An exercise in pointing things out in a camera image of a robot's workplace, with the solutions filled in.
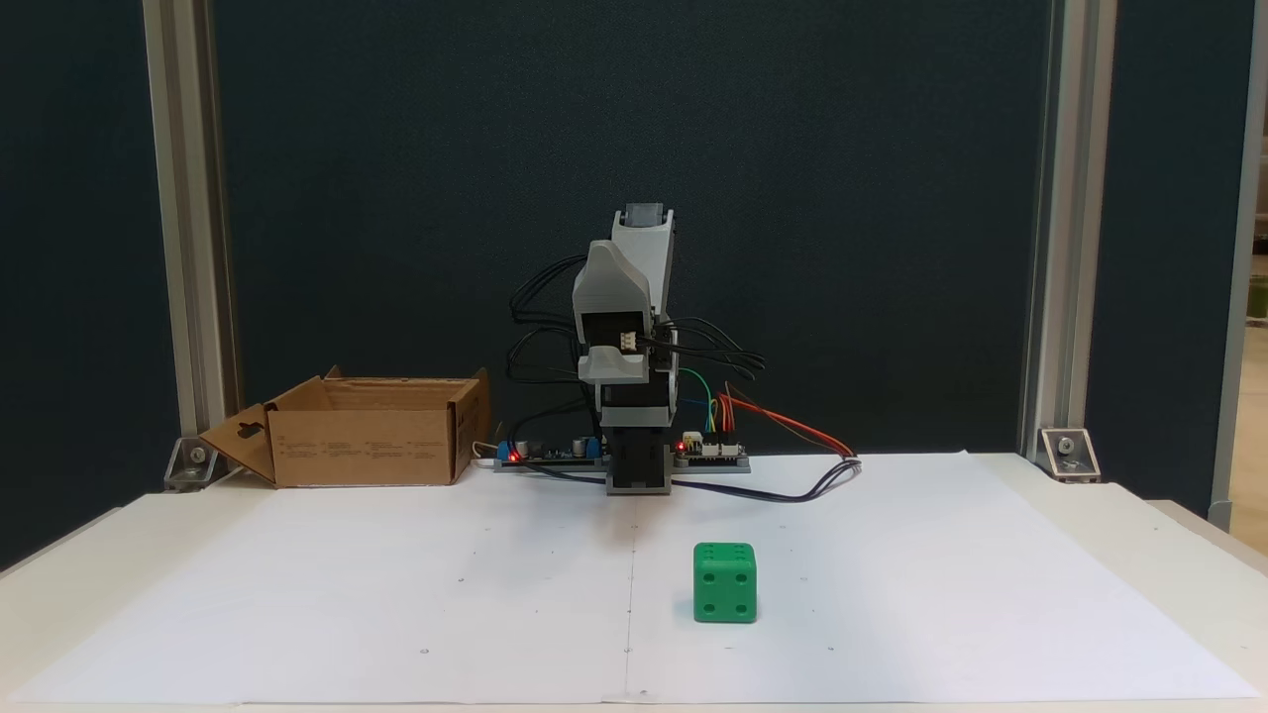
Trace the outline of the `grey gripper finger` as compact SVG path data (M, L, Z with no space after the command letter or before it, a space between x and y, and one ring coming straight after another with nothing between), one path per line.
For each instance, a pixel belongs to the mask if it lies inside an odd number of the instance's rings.
M588 384L645 384L650 381L650 362L642 351L593 345L579 356L577 378Z

